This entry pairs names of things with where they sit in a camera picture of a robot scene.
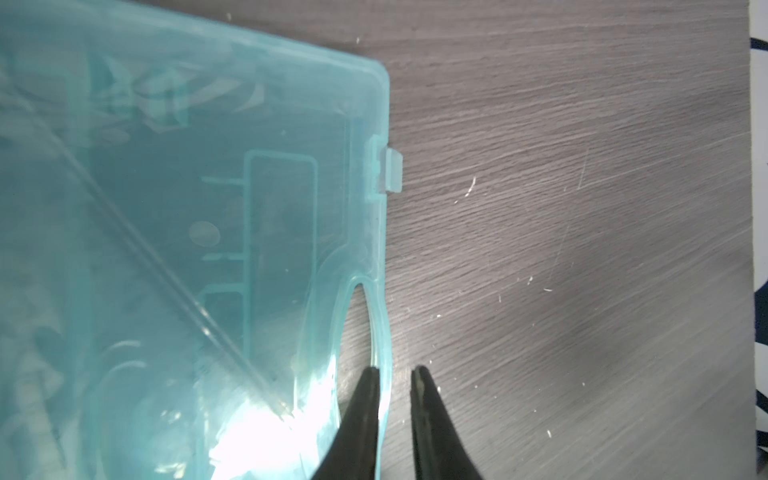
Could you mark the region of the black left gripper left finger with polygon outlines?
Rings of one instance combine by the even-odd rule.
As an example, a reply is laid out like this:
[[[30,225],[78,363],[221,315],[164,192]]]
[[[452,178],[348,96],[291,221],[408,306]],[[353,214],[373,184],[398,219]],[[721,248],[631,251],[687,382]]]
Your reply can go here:
[[[313,480],[373,480],[376,476],[380,373],[366,367]]]

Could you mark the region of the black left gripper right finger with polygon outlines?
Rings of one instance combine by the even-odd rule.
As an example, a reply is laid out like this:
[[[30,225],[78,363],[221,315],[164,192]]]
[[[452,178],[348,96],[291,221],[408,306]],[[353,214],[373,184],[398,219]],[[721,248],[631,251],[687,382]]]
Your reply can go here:
[[[429,369],[411,372],[411,431],[415,477],[419,480],[477,479],[482,476],[465,451]]]

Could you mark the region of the teal transparent ruler set case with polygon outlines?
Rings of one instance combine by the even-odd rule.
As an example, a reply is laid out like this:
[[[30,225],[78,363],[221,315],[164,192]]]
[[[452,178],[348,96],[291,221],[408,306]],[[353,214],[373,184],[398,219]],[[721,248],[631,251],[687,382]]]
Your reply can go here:
[[[2,477],[312,477],[356,288],[384,433],[389,97],[346,52],[3,2]]]

